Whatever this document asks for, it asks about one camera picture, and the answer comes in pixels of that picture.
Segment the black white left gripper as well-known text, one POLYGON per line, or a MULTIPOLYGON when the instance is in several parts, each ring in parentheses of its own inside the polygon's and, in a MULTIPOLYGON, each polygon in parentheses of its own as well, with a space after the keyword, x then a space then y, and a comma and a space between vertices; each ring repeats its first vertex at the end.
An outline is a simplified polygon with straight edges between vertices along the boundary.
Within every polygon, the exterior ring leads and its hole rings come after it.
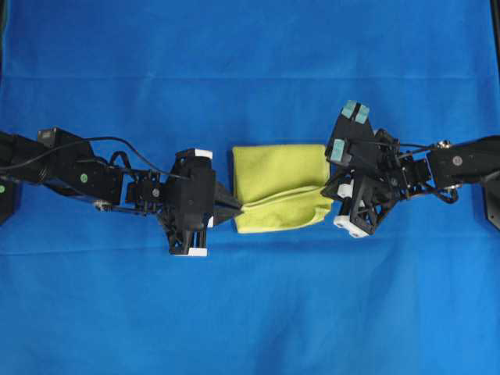
POLYGON ((207 229, 241 215, 240 209, 231 208, 241 207, 238 199, 216 182, 212 160, 211 151, 199 148, 176 154, 158 215, 171 255, 206 256, 207 229), (215 202, 228 207, 214 208, 215 202))

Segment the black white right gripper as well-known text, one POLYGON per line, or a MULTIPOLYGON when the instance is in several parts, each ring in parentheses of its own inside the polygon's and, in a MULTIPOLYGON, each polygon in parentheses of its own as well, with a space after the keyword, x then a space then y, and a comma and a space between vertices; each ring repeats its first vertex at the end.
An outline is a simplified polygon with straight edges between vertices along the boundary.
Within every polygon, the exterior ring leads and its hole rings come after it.
POLYGON ((333 223, 353 238, 373 235, 402 197, 387 179, 353 171, 338 173, 320 194, 341 203, 333 223))

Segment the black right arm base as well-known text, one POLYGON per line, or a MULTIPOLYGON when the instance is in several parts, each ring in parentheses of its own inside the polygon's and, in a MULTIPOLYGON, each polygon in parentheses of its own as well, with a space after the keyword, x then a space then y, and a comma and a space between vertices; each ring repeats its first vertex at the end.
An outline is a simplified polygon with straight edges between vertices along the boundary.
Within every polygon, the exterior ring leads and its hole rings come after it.
POLYGON ((495 227, 497 230, 500 229, 499 221, 499 210, 500 210, 500 198, 499 198, 499 179, 487 180, 482 183, 482 193, 484 202, 484 215, 487 221, 495 227))

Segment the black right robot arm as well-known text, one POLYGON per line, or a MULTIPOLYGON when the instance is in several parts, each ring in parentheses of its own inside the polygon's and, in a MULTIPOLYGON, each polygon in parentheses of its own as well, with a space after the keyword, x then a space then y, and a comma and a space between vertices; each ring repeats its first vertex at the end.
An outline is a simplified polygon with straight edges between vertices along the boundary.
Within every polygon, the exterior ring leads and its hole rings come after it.
POLYGON ((337 167, 322 196, 340 202, 334 225, 354 238, 374 234, 399 203, 426 195, 457 202, 464 184, 479 184, 484 215, 499 225, 499 138, 483 137, 452 145, 411 145, 381 131, 374 139, 335 138, 327 161, 337 167))

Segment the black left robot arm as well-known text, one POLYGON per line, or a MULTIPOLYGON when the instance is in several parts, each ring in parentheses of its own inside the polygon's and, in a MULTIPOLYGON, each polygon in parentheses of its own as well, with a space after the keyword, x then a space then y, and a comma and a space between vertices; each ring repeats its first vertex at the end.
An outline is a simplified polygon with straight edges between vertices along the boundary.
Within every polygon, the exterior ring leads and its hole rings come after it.
POLYGON ((123 151, 104 159, 91 142, 57 127, 40 130, 34 140, 2 133, 1 221, 14 214, 21 183, 43 185, 100 212, 153 215, 170 254, 206 256, 207 230, 242 213, 242 204, 217 181, 211 151, 177 152, 165 172, 153 165, 136 169, 123 151))

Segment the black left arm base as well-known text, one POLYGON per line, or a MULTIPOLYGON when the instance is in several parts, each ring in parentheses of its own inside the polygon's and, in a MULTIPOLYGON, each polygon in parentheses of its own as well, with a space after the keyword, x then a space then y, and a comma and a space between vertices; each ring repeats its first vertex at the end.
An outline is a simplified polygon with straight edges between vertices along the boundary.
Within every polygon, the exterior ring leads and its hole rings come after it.
POLYGON ((1 181, 0 224, 10 219, 20 206, 21 185, 12 181, 1 181))

